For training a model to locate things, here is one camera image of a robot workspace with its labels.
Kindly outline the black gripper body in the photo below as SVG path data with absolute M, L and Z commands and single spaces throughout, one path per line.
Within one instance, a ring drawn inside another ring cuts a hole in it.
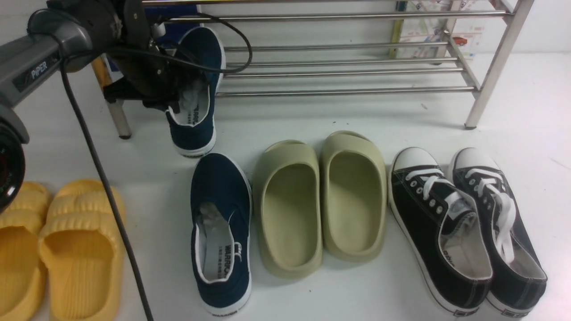
M 116 41 L 106 56 L 122 77 L 103 87 L 108 103 L 140 100 L 144 107 L 179 112 L 181 91 L 196 79 L 197 69 L 167 59 L 168 54 L 152 35 L 151 24 L 140 0 L 110 0 L 109 7 L 117 24 Z

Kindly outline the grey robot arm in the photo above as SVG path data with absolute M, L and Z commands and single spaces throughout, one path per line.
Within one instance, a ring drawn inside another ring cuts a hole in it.
M 24 181 L 23 145 L 30 136 L 14 108 L 53 73 L 77 72 L 106 54 L 122 77 L 102 87 L 118 123 L 125 100 L 177 107 L 183 83 L 198 75 L 194 58 L 177 59 L 157 42 L 162 17 L 148 20 L 140 0 L 49 0 L 34 12 L 24 37 L 0 49 L 1 209 Z

